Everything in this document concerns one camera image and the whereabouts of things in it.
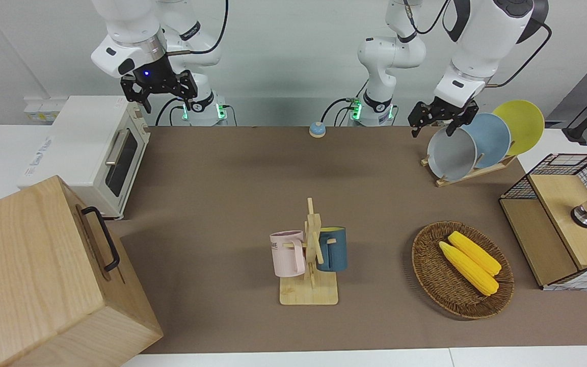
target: dark blue mug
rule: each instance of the dark blue mug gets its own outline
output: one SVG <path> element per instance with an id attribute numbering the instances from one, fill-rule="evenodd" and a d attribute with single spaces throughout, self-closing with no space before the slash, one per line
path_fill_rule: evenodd
<path id="1" fill-rule="evenodd" d="M 323 264 L 316 263 L 322 272 L 340 272 L 348 267 L 348 245 L 344 227 L 323 227 L 318 239 L 323 254 Z"/>

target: brown table mat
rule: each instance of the brown table mat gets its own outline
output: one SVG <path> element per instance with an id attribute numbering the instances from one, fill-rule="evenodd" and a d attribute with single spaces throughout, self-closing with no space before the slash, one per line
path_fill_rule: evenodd
<path id="1" fill-rule="evenodd" d="M 145 353 L 587 345 L 587 292 L 541 291 L 498 197 L 505 170 L 436 188 L 419 161 L 435 129 L 153 128 L 126 219 L 110 223 L 165 337 Z M 303 229 L 307 197 L 347 228 L 337 306 L 280 306 L 269 234 Z M 498 316 L 459 321 L 417 283 L 410 246 L 435 221 L 462 221 L 515 274 Z"/>

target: corn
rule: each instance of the corn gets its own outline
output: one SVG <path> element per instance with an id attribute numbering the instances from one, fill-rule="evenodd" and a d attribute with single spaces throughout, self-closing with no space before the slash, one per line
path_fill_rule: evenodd
<path id="1" fill-rule="evenodd" d="M 461 232 L 454 231 L 448 235 L 448 240 L 455 248 L 461 250 L 469 258 L 471 258 L 477 265 L 486 270 L 491 276 L 496 276 L 501 270 L 501 265 L 497 260 L 490 256 L 483 248 L 473 242 L 471 239 L 463 235 Z"/>
<path id="2" fill-rule="evenodd" d="M 497 292 L 499 284 L 493 279 L 491 274 L 488 274 L 458 248 L 450 246 L 443 241 L 438 242 L 438 245 L 441 246 L 445 258 L 447 258 L 447 260 L 459 270 L 459 273 L 468 279 L 470 284 L 474 285 L 482 295 L 489 296 Z"/>

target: mug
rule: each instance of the mug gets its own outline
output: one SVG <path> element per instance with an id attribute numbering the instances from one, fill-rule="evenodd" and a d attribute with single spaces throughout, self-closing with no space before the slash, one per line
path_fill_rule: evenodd
<path id="1" fill-rule="evenodd" d="M 323 264 L 316 264 L 322 272 L 340 272 L 348 267 L 348 245 L 344 227 L 323 227 L 318 239 Z"/>
<path id="2" fill-rule="evenodd" d="M 273 269 L 279 277 L 291 277 L 305 274 L 305 254 L 303 253 L 302 230 L 285 230 L 270 235 Z"/>

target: woven tray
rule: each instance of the woven tray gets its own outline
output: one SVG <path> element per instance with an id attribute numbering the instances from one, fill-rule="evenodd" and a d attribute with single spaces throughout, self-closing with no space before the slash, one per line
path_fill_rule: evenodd
<path id="1" fill-rule="evenodd" d="M 438 242 L 449 243 L 447 236 L 455 230 L 475 241 L 501 264 L 501 271 L 495 276 L 499 283 L 495 294 L 482 295 L 443 255 Z M 466 319 L 498 314 L 511 301 L 515 288 L 511 267 L 499 248 L 479 230 L 459 222 L 436 222 L 423 228 L 414 239 L 412 265 L 427 295 L 450 313 Z"/>

